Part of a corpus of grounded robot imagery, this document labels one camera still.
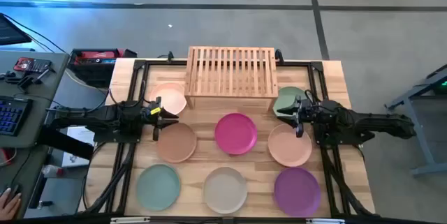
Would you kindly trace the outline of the dark green plate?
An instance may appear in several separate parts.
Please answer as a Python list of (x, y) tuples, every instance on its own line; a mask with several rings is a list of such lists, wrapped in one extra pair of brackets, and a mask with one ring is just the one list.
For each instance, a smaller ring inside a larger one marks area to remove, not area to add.
[(290, 106), (294, 100), (295, 97), (299, 96), (302, 100), (306, 99), (305, 91), (297, 88), (297, 87), (283, 87), (279, 90), (279, 95), (274, 102), (273, 111), (274, 114), (279, 116), (285, 116), (285, 114), (278, 112), (278, 109), (288, 107)]

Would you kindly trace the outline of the brown plate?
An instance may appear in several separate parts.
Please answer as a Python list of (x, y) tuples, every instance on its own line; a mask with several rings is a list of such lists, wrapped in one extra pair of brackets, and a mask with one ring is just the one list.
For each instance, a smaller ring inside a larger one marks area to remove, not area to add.
[(173, 124), (160, 132), (156, 151), (164, 161), (181, 163), (194, 153), (197, 142), (191, 127), (183, 123)]

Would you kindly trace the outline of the purple plate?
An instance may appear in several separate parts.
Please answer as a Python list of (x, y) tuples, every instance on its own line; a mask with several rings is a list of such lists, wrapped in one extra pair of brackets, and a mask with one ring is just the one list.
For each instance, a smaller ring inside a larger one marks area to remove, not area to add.
[(309, 217), (320, 205), (321, 190), (310, 172), (300, 167), (289, 167), (277, 176), (273, 198), (285, 214)]

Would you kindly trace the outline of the wooden slatted shelf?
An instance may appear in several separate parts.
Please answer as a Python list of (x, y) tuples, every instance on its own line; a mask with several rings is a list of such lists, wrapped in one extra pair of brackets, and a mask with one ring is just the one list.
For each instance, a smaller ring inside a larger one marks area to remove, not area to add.
[(195, 98), (250, 98), (267, 100), (271, 110), (278, 95), (274, 48), (189, 48), (184, 88), (189, 108)]

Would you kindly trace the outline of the beige plate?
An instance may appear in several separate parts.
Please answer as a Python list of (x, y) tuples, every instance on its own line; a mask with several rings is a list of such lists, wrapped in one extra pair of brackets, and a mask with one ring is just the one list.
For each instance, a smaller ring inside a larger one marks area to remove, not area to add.
[(218, 214), (238, 211), (247, 198), (246, 179), (231, 167), (219, 167), (208, 174), (203, 184), (203, 201)]

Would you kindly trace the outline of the black aluminium table frame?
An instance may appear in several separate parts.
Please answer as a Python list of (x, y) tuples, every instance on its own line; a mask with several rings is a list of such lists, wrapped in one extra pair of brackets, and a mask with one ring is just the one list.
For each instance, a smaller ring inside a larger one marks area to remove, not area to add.
[[(174, 82), (184, 84), (185, 66), (159, 66), (162, 59), (154, 59), (149, 67), (147, 95), (157, 85)], [(110, 88), (117, 101), (127, 98), (135, 59), (120, 59), (115, 65)], [(299, 87), (311, 89), (308, 67), (314, 73), (316, 90), (321, 98), (321, 85), (317, 67), (322, 67), (325, 75), (326, 92), (329, 98), (345, 107), (351, 107), (349, 95), (340, 61), (289, 61), (292, 66), (277, 66), (277, 84), (279, 87)], [(268, 151), (270, 131), (281, 124), (271, 112), (267, 112), (269, 101), (261, 99), (233, 100), (223, 98), (198, 98), (193, 100), (194, 109), (186, 107), (180, 114), (180, 121), (188, 124), (196, 133), (198, 144), (193, 155), (183, 163), (170, 164), (179, 174), (181, 191), (173, 206), (164, 211), (150, 211), (142, 207), (137, 199), (137, 180), (141, 172), (157, 163), (167, 163), (156, 155), (156, 143), (152, 141), (152, 127), (144, 128), (137, 144), (130, 186), (124, 215), (126, 216), (234, 216), (279, 218), (289, 217), (275, 204), (273, 198), (274, 181), (285, 169), (278, 164)], [(257, 125), (258, 141), (254, 148), (241, 156), (229, 156), (222, 152), (214, 141), (214, 127), (218, 120), (228, 113), (239, 112), (250, 117)], [(309, 160), (302, 166), (318, 180), (321, 189), (321, 201), (312, 217), (331, 217), (328, 193), (325, 186), (321, 152), (313, 143)], [(89, 168), (85, 200), (89, 206), (108, 184), (117, 153), (117, 144), (103, 146), (95, 155)], [(342, 145), (339, 147), (344, 179), (363, 207), (374, 213), (374, 203), (365, 169), (365, 163), (357, 148)], [(203, 201), (203, 182), (207, 175), (219, 167), (231, 167), (240, 172), (247, 180), (247, 198), (242, 207), (231, 214), (218, 214)]]

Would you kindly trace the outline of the white box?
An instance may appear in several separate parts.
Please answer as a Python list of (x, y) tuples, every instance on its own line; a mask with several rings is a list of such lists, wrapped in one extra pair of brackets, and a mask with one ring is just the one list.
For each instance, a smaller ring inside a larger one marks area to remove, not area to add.
[[(94, 144), (94, 135), (95, 133), (86, 129), (85, 126), (71, 126), (68, 127), (67, 136), (75, 138), (81, 142), (89, 144), (90, 146), (95, 147)], [(64, 152), (62, 159), (62, 167), (79, 167), (88, 165), (89, 161), (87, 159), (74, 156), (73, 154)]]

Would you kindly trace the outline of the person's hand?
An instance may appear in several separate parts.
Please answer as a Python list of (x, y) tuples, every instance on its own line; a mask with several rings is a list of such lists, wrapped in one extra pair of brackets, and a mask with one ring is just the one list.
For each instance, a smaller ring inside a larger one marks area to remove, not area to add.
[(20, 207), (21, 193), (8, 200), (8, 197), (12, 195), (11, 191), (11, 188), (7, 188), (0, 195), (0, 221), (12, 220)]

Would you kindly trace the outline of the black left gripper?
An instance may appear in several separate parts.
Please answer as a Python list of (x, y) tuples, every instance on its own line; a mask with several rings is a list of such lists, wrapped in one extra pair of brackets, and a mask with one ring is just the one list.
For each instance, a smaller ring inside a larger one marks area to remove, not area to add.
[(161, 107), (161, 97), (149, 102), (147, 107), (143, 107), (140, 111), (142, 123), (154, 127), (152, 132), (153, 141), (159, 140), (159, 134), (162, 128), (177, 124), (179, 117), (169, 111), (163, 110)]

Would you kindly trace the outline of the black tool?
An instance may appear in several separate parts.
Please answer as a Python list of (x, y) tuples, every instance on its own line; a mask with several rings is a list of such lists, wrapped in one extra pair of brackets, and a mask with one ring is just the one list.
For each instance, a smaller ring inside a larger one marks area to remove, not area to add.
[(20, 91), (27, 92), (27, 88), (32, 84), (42, 84), (43, 77), (50, 73), (51, 70), (47, 69), (43, 71), (39, 76), (31, 76), (31, 73), (24, 74), (22, 77), (17, 77), (15, 73), (7, 71), (6, 73), (0, 74), (0, 81), (4, 81), (8, 84), (16, 84)]

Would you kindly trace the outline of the white strip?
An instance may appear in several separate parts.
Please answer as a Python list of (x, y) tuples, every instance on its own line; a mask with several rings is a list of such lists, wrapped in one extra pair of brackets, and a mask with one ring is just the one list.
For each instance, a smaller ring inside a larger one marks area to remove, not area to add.
[(336, 218), (307, 218), (306, 224), (346, 224), (344, 219)]
[(110, 219), (110, 224), (139, 224), (149, 223), (150, 217), (146, 216), (133, 216), (133, 217), (116, 217)]

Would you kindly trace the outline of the magenta plate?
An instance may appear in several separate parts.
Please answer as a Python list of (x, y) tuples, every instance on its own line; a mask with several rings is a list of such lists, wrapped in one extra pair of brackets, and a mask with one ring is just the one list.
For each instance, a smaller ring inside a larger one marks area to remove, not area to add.
[(258, 131), (255, 123), (245, 114), (230, 113), (216, 124), (214, 139), (223, 152), (230, 155), (242, 155), (255, 146)]

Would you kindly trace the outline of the pale pink plate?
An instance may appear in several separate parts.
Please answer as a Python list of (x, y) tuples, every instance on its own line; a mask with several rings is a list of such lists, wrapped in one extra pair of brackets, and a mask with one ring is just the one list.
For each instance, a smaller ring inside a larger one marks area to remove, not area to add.
[(156, 86), (149, 94), (150, 100), (161, 97), (161, 106), (172, 114), (179, 114), (186, 107), (184, 87), (178, 83), (164, 83)]

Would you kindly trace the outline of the teal plate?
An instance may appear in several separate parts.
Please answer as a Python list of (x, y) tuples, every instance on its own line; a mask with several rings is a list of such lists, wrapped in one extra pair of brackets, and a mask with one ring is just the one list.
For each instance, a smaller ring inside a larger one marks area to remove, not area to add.
[(181, 183), (176, 170), (166, 164), (156, 164), (145, 169), (137, 181), (137, 200), (150, 211), (163, 211), (179, 197)]

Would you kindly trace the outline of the grey metal table stand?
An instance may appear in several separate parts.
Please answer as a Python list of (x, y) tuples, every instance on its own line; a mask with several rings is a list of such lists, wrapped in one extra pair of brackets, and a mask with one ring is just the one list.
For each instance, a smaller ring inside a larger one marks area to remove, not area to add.
[(447, 64), (436, 69), (408, 91), (385, 104), (387, 110), (403, 106), (414, 123), (425, 164), (415, 176), (447, 172)]

